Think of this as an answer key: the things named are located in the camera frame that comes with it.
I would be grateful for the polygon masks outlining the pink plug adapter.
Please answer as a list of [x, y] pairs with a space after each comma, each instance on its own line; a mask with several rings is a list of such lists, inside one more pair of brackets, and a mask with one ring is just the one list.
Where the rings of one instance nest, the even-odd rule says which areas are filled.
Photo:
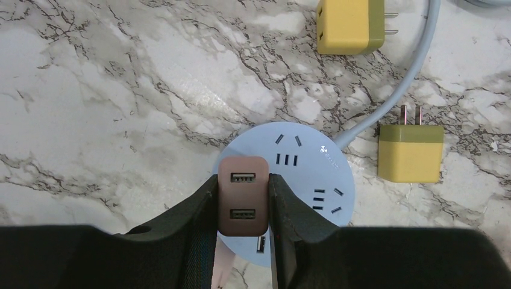
[[258, 237], [269, 226], [269, 166], [262, 157], [230, 156], [218, 167], [218, 231]]

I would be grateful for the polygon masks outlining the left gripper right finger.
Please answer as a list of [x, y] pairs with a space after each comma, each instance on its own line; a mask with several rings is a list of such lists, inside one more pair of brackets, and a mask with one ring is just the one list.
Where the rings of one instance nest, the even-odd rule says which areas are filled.
[[484, 234], [463, 228], [338, 227], [269, 177], [274, 288], [509, 288]]

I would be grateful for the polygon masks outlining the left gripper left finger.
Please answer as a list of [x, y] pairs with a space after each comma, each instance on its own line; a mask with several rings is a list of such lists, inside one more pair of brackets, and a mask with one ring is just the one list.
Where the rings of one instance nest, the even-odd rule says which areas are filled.
[[2, 288], [210, 288], [218, 179], [124, 234], [90, 225], [3, 226]]

